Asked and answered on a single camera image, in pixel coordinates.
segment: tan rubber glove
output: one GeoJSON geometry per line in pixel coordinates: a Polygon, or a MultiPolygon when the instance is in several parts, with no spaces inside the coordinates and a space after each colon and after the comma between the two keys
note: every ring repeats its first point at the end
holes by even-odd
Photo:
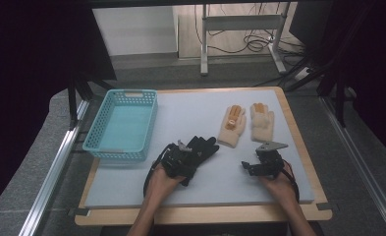
{"type": "Polygon", "coordinates": [[[240,105],[229,106],[221,124],[218,142],[222,145],[235,148],[239,136],[245,129],[245,124],[245,109],[240,105]]]}
{"type": "Polygon", "coordinates": [[[251,139],[258,142],[272,141],[275,115],[263,103],[250,107],[251,139]]]}

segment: white wall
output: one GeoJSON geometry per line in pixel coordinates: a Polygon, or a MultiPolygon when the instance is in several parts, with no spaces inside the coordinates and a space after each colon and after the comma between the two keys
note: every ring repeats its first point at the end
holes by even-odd
{"type": "Polygon", "coordinates": [[[110,56],[178,50],[172,6],[94,9],[93,13],[110,56]]]}

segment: metal rail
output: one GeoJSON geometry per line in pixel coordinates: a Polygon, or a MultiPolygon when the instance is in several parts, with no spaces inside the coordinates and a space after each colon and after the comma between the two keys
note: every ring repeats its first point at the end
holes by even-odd
{"type": "MultiPolygon", "coordinates": [[[[89,102],[82,101],[78,108],[78,120],[81,121],[87,111],[89,102]]],[[[28,214],[28,217],[22,227],[20,236],[31,236],[35,233],[37,226],[39,225],[40,219],[45,212],[46,205],[48,204],[49,198],[54,191],[55,185],[61,175],[65,163],[67,162],[70,151],[73,147],[73,143],[79,133],[81,122],[71,131],[68,131],[64,137],[63,142],[58,149],[55,159],[49,169],[48,174],[36,196],[35,202],[28,214]]]]}
{"type": "Polygon", "coordinates": [[[369,168],[367,167],[366,162],[364,161],[361,153],[358,151],[355,143],[353,142],[350,134],[340,125],[340,122],[334,116],[334,108],[331,104],[330,100],[324,97],[320,97],[320,102],[324,106],[328,117],[331,120],[334,128],[337,131],[340,139],[342,140],[356,170],[358,171],[358,175],[364,183],[367,191],[370,193],[372,199],[374,200],[377,208],[382,214],[383,219],[386,222],[386,194],[380,188],[379,184],[376,182],[369,168]]]}

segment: gray floor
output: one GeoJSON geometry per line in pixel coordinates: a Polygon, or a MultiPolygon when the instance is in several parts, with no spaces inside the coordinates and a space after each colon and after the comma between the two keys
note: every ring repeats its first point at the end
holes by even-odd
{"type": "MultiPolygon", "coordinates": [[[[113,58],[113,64],[119,80],[110,84],[124,89],[252,87],[279,76],[270,57],[213,58],[207,77],[200,76],[198,61],[177,60],[171,55],[117,57],[113,58]]],[[[386,223],[378,207],[315,94],[317,83],[314,81],[286,96],[333,208],[333,218],[320,222],[324,234],[386,235],[386,223]]],[[[92,88],[105,92],[95,85],[92,88]]],[[[386,194],[386,148],[362,123],[349,102],[345,107],[347,130],[386,194]]],[[[39,136],[0,198],[0,235],[19,234],[68,129],[68,119],[68,98],[63,91],[51,99],[50,113],[39,136]]],[[[77,226],[69,215],[70,209],[78,207],[92,161],[86,153],[78,151],[87,129],[79,136],[36,235],[99,235],[101,232],[100,227],[77,226]]]]}

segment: light blue board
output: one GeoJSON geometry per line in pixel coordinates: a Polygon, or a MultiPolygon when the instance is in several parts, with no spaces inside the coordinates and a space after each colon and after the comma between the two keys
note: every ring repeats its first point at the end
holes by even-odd
{"type": "Polygon", "coordinates": [[[164,203],[166,206],[231,206],[272,203],[273,199],[255,177],[243,169],[241,161],[257,164],[255,150],[260,143],[250,138],[252,104],[266,103],[275,113],[274,142],[288,144],[280,149],[293,165],[302,203],[314,200],[297,147],[274,90],[158,93],[158,114],[148,156],[139,164],[120,164],[101,159],[85,201],[86,207],[138,207],[143,182],[159,153],[177,140],[185,144],[193,136],[208,139],[219,134],[227,107],[246,108],[247,124],[235,148],[220,149],[197,169],[187,187],[178,186],[164,203]]]}

